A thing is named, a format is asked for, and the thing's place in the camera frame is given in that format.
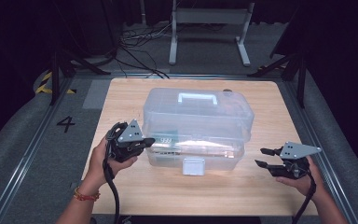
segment wooden tabletop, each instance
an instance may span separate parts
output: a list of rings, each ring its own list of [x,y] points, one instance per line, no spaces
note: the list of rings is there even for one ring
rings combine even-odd
[[[275,181],[255,160],[282,164],[279,157],[263,155],[261,147],[279,148],[286,141],[300,143],[281,93],[274,82],[202,79],[115,78],[112,80],[94,135],[93,149],[117,122],[137,119],[143,125],[143,106],[156,87],[240,92],[255,113],[245,156],[232,171],[205,171],[204,176],[182,175],[182,168],[150,165],[146,152],[114,179],[120,214],[134,216],[294,216],[305,196]],[[100,189],[94,214],[113,214],[113,193]],[[317,215],[310,202],[304,215]]]

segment human hand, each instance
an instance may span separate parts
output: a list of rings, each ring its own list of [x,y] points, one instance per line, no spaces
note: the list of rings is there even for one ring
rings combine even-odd
[[[308,156],[307,159],[310,164],[310,172],[316,183],[316,192],[315,192],[316,194],[318,193],[318,191],[320,192],[324,190],[324,181],[322,179],[318,167],[313,162],[312,158]],[[283,183],[284,185],[296,188],[304,196],[306,196],[308,194],[308,191],[310,190],[310,177],[308,175],[305,175],[299,179],[290,179],[290,178],[279,176],[276,177],[276,181]]]
[[[81,192],[82,194],[92,195],[98,191],[101,185],[106,183],[103,174],[103,160],[105,157],[106,143],[107,140],[103,138],[100,144],[98,144],[98,146],[92,150],[92,154],[89,159],[89,169],[82,182],[82,185],[79,188],[79,192]],[[116,176],[120,170],[132,166],[137,160],[137,157],[131,157],[123,162],[108,159],[108,163],[112,168],[113,174]]]

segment number 4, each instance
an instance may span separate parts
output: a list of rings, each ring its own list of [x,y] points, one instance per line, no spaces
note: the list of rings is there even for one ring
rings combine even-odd
[[[68,116],[65,119],[63,119],[60,122],[58,122],[57,125],[65,126],[65,133],[67,133],[68,129],[69,129],[69,126],[75,125],[74,123],[71,123],[71,121],[72,121],[72,117]]]

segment human arm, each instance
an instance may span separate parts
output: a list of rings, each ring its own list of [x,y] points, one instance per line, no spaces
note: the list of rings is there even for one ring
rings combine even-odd
[[[329,192],[324,188],[324,182],[318,167],[315,165],[311,157],[307,157],[307,159],[310,163],[310,172],[316,183],[316,191],[312,196],[312,201],[315,203],[322,223],[348,223]],[[308,175],[298,180],[281,176],[277,177],[276,180],[284,185],[296,188],[303,195],[307,195],[310,189],[310,177]]]
[[[96,195],[99,192],[99,188],[106,183],[103,175],[105,145],[106,140],[103,139],[100,144],[92,150],[91,157],[89,159],[89,169],[77,190],[78,193],[88,196]],[[136,161],[137,157],[132,157],[122,163],[114,160],[109,160],[108,163],[112,168],[113,174],[116,176],[118,171],[132,166]],[[93,200],[79,201],[74,197],[66,206],[56,223],[89,224],[93,206]]]

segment beaded bracelet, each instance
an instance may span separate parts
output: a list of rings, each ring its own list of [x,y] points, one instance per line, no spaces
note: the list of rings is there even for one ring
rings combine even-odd
[[[77,190],[79,189],[79,187],[77,187],[75,189],[75,193],[74,193],[74,198],[78,199],[79,201],[86,201],[86,200],[90,200],[90,201],[94,201],[97,202],[97,199],[100,198],[100,192],[96,193],[95,195],[83,195],[81,193],[79,193]]]

